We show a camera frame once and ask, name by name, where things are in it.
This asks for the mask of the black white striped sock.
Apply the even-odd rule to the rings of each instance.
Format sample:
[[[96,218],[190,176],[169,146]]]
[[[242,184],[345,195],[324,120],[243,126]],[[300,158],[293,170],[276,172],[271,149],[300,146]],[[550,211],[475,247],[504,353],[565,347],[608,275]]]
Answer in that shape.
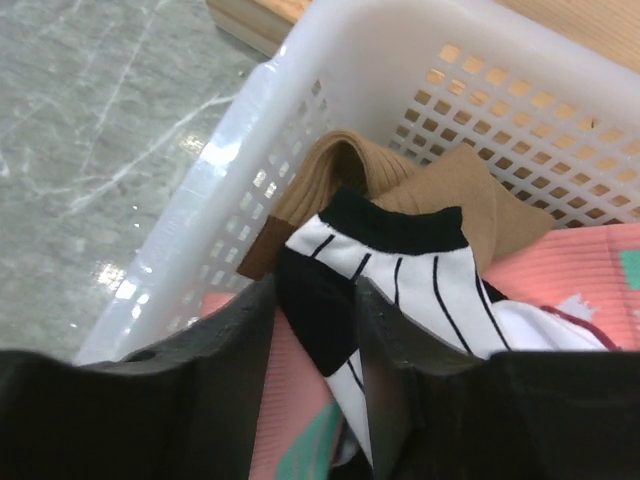
[[[589,322],[512,301],[485,282],[462,220],[456,206],[407,215],[342,188],[277,256],[280,308],[364,452],[371,443],[355,327],[359,278],[370,279],[421,330],[477,358],[614,347]]]

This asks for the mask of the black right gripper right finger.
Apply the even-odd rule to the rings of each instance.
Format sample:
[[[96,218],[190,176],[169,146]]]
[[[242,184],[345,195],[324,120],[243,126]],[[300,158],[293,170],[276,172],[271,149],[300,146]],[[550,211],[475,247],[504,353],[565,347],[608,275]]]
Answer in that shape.
[[[635,479],[634,352],[470,357],[369,280],[355,293],[378,479]]]

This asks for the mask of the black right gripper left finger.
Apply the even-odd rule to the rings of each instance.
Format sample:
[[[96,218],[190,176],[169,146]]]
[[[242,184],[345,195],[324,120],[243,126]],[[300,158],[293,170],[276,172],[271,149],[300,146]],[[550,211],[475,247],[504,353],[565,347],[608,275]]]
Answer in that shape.
[[[5,479],[245,479],[275,315],[271,279],[118,362],[1,354]]]

